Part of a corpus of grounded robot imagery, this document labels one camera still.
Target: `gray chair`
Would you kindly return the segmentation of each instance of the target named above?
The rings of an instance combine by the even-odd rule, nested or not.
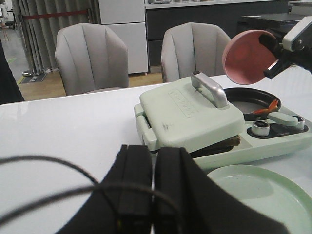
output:
[[[80,23],[59,30],[55,57],[67,95],[129,86],[128,49],[105,25]]]
[[[168,29],[161,50],[163,81],[188,77],[195,70],[208,76],[224,74],[222,54],[229,41],[213,24],[185,23]]]

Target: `sandwich maker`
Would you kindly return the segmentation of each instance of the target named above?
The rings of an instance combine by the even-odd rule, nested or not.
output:
[[[151,152],[184,147],[204,170],[283,155],[312,144],[312,123],[255,89],[225,89],[199,71],[140,95],[136,126]]]

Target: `green plate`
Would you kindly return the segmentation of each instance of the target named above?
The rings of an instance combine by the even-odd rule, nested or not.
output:
[[[249,165],[218,168],[208,176],[254,210],[284,223],[292,234],[312,234],[312,199],[275,172]]]

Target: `pink pan lid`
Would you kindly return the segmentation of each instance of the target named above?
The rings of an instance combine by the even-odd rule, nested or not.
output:
[[[262,80],[267,70],[275,61],[275,56],[259,37],[266,34],[264,30],[249,30],[236,35],[225,47],[222,57],[223,69],[230,80],[237,84],[253,84]]]

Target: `sandwich maker lid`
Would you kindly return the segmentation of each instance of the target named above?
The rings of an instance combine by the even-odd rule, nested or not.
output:
[[[149,145],[147,141],[151,140],[154,143],[150,150],[162,146],[185,147],[190,153],[241,133],[243,113],[231,103],[217,108],[213,101],[207,88],[192,86],[191,77],[141,94],[142,112],[136,112],[136,119],[139,125],[138,117],[144,116],[149,125],[148,129],[138,126],[143,129],[145,144]],[[144,137],[150,136],[151,131],[155,139]]]

